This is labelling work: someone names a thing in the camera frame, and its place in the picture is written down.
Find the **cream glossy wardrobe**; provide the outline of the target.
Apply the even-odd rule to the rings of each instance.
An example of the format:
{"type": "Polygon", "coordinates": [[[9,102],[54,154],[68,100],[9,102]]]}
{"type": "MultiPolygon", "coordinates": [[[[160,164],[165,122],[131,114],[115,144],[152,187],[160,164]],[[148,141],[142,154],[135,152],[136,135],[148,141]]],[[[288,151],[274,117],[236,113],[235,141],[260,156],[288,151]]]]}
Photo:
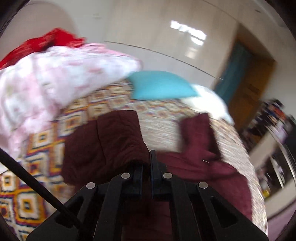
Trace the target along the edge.
{"type": "Polygon", "coordinates": [[[229,56],[237,21],[207,1],[115,1],[107,45],[212,88],[229,56]]]}

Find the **pink floral comforter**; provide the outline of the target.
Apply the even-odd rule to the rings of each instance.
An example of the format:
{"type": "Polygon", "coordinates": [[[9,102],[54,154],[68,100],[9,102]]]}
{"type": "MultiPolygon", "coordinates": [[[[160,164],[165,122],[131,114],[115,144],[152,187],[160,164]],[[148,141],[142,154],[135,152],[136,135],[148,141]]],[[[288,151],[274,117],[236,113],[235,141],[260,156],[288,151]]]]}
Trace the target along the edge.
{"type": "Polygon", "coordinates": [[[1,148],[16,158],[74,100],[139,71],[141,61],[98,43],[54,46],[1,70],[1,148]]]}

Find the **red cloth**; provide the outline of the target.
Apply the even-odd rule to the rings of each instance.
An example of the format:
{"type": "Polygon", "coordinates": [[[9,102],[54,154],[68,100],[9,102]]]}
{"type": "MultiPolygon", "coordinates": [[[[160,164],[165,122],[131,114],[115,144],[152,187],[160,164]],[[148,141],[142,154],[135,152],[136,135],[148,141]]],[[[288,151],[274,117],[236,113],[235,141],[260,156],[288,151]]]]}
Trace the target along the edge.
{"type": "Polygon", "coordinates": [[[23,44],[8,53],[1,61],[1,69],[16,64],[20,59],[29,54],[43,52],[49,47],[66,46],[78,48],[85,43],[85,38],[78,38],[66,30],[55,28],[41,37],[26,40],[23,44]]]}

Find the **maroon quilted puffer jacket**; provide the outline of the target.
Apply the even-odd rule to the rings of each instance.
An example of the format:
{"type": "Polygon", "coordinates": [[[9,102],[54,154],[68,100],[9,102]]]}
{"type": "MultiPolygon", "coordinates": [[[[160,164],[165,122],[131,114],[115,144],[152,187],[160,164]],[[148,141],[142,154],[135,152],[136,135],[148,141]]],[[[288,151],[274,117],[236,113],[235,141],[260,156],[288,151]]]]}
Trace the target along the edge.
{"type": "MultiPolygon", "coordinates": [[[[252,217],[248,181],[223,162],[207,114],[181,120],[180,152],[157,151],[157,160],[179,178],[213,187],[247,218],[252,217]]],[[[103,184],[136,164],[150,164],[138,115],[118,110],[80,126],[67,137],[61,174],[76,190],[89,182],[103,184]]],[[[123,230],[124,240],[171,240],[171,219],[166,202],[144,200],[123,230]]]]}

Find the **patterned beige bedspread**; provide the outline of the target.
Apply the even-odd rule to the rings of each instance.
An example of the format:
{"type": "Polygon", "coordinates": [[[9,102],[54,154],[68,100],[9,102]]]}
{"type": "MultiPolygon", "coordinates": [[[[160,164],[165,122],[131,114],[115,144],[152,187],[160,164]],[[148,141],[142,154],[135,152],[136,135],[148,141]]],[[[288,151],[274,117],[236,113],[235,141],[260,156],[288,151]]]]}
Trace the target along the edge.
{"type": "MultiPolygon", "coordinates": [[[[131,92],[132,86],[122,81],[76,99],[46,130],[30,135],[23,142],[18,161],[61,202],[66,202],[73,190],[61,176],[66,138],[80,125],[120,109],[137,112],[142,137],[149,149],[178,152],[181,149],[179,120],[194,116],[195,112],[180,100],[132,100],[131,92]]],[[[267,216],[259,182],[236,129],[223,119],[214,118],[211,119],[211,127],[222,160],[248,180],[253,223],[267,232],[267,216]]],[[[1,172],[1,214],[17,238],[25,240],[54,211],[11,171],[1,172]]]]}

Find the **turquoise pillow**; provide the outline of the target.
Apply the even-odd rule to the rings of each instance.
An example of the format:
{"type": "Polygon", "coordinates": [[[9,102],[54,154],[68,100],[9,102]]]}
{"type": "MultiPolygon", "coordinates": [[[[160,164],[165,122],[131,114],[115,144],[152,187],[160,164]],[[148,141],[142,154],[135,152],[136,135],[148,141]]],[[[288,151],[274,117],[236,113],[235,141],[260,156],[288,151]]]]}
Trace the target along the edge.
{"type": "Polygon", "coordinates": [[[184,78],[166,71],[139,71],[130,75],[132,99],[166,100],[196,97],[198,93],[184,78]]]}

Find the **beige padded headboard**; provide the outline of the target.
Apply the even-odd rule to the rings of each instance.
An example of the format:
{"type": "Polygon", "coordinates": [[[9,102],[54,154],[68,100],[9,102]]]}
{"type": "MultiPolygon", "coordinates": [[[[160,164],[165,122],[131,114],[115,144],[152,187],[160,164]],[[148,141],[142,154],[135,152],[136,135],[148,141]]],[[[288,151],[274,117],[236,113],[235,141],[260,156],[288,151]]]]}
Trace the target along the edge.
{"type": "Polygon", "coordinates": [[[54,28],[77,33],[74,21],[55,3],[29,1],[12,18],[1,36],[1,59],[28,39],[41,37],[54,28]]]}

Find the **white pillow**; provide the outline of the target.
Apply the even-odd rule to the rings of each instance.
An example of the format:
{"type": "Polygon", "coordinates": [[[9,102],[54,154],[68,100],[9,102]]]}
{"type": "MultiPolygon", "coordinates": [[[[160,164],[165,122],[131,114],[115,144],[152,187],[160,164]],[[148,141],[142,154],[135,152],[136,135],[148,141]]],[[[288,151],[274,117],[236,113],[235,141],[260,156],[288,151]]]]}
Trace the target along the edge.
{"type": "Polygon", "coordinates": [[[181,99],[181,102],[198,113],[208,113],[215,120],[224,120],[234,125],[234,120],[228,112],[228,107],[223,99],[214,91],[202,85],[192,84],[197,96],[181,99]]]}

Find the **white shelf unit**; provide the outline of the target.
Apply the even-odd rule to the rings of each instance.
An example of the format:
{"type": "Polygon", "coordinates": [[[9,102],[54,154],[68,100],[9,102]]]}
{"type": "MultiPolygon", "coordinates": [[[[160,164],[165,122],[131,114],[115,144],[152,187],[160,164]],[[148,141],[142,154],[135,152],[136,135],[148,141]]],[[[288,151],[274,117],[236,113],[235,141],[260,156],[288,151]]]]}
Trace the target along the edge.
{"type": "Polygon", "coordinates": [[[249,156],[271,217],[295,201],[295,131],[283,140],[268,131],[249,156]]]}

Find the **clothes shelf rack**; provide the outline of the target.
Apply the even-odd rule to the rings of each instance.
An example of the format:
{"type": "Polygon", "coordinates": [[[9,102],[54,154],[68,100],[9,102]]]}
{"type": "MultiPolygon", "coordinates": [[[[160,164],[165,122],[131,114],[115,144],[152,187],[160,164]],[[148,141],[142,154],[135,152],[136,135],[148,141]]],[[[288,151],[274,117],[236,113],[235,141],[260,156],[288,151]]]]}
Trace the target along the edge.
{"type": "Polygon", "coordinates": [[[284,105],[276,98],[262,102],[251,122],[239,132],[243,145],[249,153],[267,133],[267,128],[276,127],[287,119],[284,105]]]}

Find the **wooden door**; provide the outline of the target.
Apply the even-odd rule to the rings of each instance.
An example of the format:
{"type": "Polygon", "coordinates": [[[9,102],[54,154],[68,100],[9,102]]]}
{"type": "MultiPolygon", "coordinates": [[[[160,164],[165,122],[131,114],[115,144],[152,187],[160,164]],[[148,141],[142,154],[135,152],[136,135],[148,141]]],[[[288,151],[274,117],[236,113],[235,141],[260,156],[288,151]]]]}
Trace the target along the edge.
{"type": "Polygon", "coordinates": [[[237,131],[245,128],[254,117],[262,96],[274,72],[276,61],[252,58],[238,89],[232,97],[228,110],[237,131]]]}

